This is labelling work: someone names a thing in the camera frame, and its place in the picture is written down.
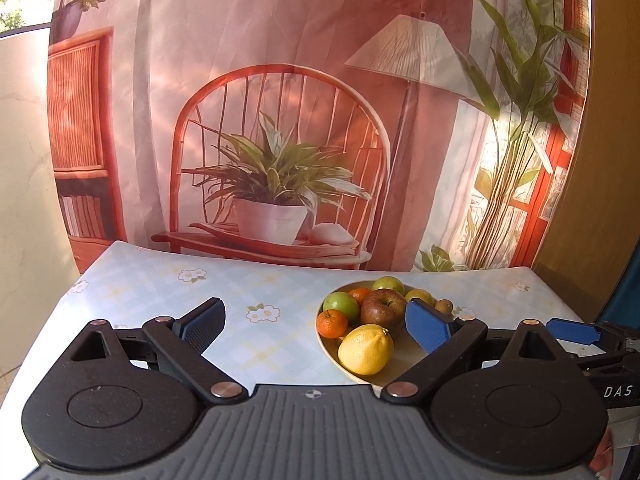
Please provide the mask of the brown kiwi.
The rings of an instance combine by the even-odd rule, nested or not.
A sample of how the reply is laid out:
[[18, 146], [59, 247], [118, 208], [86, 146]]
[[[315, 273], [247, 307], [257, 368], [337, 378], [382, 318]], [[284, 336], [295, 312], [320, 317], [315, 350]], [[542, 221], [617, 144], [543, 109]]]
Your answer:
[[451, 300], [442, 298], [435, 302], [434, 308], [444, 315], [452, 315], [454, 304]]

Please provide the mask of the cream fruit bowl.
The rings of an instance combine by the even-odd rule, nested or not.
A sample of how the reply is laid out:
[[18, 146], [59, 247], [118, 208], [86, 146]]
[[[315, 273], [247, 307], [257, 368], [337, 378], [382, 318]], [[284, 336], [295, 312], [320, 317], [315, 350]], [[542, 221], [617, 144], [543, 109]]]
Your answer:
[[[347, 283], [345, 285], [337, 287], [336, 289], [331, 290], [329, 294], [331, 292], [338, 292], [339, 290], [341, 290], [342, 292], [349, 292], [350, 290], [358, 287], [367, 287], [371, 289], [371, 285], [376, 280], [377, 278], [375, 278], [374, 280], [364, 280], [364, 281]], [[404, 281], [402, 282], [405, 285], [406, 293], [409, 290], [414, 288], [422, 288], [427, 290], [422, 286], [413, 286]], [[322, 302], [324, 298], [321, 301], [320, 307], [318, 307], [317, 316], [323, 311]], [[447, 316], [449, 316], [450, 318], [454, 318], [455, 316], [461, 314], [462, 312], [463, 310], [461, 308], [454, 305], [454, 310], [452, 311], [452, 315], [447, 315]], [[349, 370], [346, 370], [346, 368], [341, 364], [340, 360], [338, 359], [337, 350], [340, 344], [342, 343], [343, 339], [352, 330], [354, 330], [361, 324], [362, 323], [360, 322], [360, 313], [359, 313], [359, 321], [356, 322], [355, 324], [349, 323], [347, 333], [343, 337], [336, 338], [336, 339], [323, 338], [317, 333], [317, 330], [316, 330], [317, 339], [319, 341], [320, 347], [322, 348], [322, 351], [326, 354], [329, 360], [341, 372], [343, 372], [349, 378], [352, 378], [355, 382], [368, 382], [376, 390], [381, 389], [385, 384], [390, 382], [393, 378], [399, 376], [401, 373], [405, 372], [414, 364], [419, 362], [420, 359], [424, 358], [425, 351], [409, 335], [408, 330], [406, 329], [406, 324], [404, 322], [404, 324], [402, 324], [400, 327], [392, 328], [391, 330], [389, 330], [390, 336], [392, 336], [394, 341], [394, 353], [392, 358], [390, 359], [390, 362], [388, 362], [386, 367], [384, 367], [380, 372], [378, 372], [378, 374], [371, 375], [371, 376], [361, 376], [361, 375], [356, 375], [350, 372]]]

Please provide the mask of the yellow-green orange front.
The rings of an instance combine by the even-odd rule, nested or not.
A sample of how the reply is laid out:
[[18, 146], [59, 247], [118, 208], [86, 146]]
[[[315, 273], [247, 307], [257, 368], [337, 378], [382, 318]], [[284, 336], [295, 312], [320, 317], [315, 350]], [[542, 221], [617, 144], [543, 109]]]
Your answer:
[[421, 300], [431, 307], [434, 307], [434, 305], [436, 304], [436, 299], [432, 296], [432, 294], [422, 288], [414, 288], [409, 290], [405, 294], [405, 298], [407, 301], [411, 301], [413, 299]]

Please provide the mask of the red apple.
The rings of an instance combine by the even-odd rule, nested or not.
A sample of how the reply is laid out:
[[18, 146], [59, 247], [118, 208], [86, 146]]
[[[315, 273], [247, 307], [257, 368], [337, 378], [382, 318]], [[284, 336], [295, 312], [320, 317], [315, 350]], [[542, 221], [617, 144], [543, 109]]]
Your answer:
[[363, 299], [360, 307], [362, 324], [378, 324], [391, 330], [405, 321], [407, 300], [393, 289], [377, 289]]

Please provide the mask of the yellow lemon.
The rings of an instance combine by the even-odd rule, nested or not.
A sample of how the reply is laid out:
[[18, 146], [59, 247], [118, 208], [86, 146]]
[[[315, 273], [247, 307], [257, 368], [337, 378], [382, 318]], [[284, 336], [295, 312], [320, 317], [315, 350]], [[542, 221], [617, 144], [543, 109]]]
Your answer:
[[337, 350], [341, 364], [350, 372], [371, 376], [378, 374], [392, 358], [394, 341], [387, 328], [364, 324], [352, 330]]

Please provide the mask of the floral checked tablecloth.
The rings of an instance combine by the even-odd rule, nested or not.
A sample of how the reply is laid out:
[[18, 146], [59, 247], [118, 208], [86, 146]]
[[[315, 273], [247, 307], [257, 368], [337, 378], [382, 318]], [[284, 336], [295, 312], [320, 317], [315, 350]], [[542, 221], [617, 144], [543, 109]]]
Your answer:
[[21, 425], [23, 406], [89, 321], [105, 318], [117, 328], [136, 328], [157, 315], [178, 318], [218, 297], [226, 306], [226, 326], [204, 354], [247, 389], [346, 384], [347, 375], [320, 348], [317, 312], [335, 289], [381, 275], [112, 245], [58, 300], [9, 388], [1, 408], [2, 478], [23, 479], [35, 469]]

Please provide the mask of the green orange rear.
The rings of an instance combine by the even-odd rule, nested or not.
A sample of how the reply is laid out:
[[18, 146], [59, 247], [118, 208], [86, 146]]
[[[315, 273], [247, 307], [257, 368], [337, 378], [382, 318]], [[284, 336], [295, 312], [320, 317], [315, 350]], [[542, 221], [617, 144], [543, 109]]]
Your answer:
[[372, 285], [372, 290], [388, 289], [397, 292], [400, 296], [404, 296], [406, 293], [404, 283], [394, 276], [382, 276], [378, 278]]

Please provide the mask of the orange tangerine rear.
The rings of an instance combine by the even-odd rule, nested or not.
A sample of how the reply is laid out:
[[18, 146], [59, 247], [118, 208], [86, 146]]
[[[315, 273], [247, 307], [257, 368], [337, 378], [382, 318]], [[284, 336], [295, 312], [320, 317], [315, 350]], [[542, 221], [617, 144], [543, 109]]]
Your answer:
[[358, 287], [350, 290], [348, 293], [361, 306], [363, 301], [367, 298], [367, 296], [370, 295], [371, 289], [367, 287]]

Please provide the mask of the orange tangerine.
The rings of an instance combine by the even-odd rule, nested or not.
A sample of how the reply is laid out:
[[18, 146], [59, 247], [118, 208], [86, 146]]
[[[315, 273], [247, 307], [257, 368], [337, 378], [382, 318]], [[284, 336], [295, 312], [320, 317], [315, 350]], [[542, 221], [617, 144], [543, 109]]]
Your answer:
[[317, 333], [326, 339], [343, 337], [348, 330], [348, 318], [340, 310], [322, 311], [316, 318]]
[[350, 290], [348, 293], [361, 306], [363, 301], [367, 298], [367, 296], [370, 295], [371, 289], [367, 287], [358, 287]]

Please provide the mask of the wooden board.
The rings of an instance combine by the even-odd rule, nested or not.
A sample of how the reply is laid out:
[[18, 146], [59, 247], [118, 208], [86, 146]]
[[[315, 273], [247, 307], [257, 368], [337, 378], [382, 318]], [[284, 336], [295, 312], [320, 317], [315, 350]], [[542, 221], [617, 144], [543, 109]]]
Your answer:
[[574, 159], [534, 262], [586, 321], [639, 241], [639, 0], [591, 0], [589, 86]]

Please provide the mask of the small green fruit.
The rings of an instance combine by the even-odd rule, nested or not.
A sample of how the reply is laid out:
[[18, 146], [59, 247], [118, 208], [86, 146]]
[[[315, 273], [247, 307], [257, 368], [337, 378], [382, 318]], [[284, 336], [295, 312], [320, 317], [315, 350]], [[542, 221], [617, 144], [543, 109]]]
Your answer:
[[350, 324], [359, 321], [360, 305], [348, 292], [331, 292], [322, 302], [322, 310], [337, 310], [342, 312]]

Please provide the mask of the orange tangerine left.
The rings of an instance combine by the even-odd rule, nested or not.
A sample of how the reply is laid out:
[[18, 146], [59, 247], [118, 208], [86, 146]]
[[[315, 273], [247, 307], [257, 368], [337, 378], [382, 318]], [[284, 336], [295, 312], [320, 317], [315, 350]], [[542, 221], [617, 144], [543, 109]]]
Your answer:
[[322, 311], [316, 318], [317, 333], [326, 339], [343, 337], [348, 330], [348, 318], [340, 310]]

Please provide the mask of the printed room backdrop cloth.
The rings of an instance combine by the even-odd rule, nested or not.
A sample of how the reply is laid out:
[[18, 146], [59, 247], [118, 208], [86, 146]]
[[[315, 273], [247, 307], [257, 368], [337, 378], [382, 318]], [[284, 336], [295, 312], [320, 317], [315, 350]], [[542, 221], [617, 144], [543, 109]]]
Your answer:
[[590, 0], [54, 0], [79, 270], [116, 242], [371, 271], [530, 266], [572, 162]]

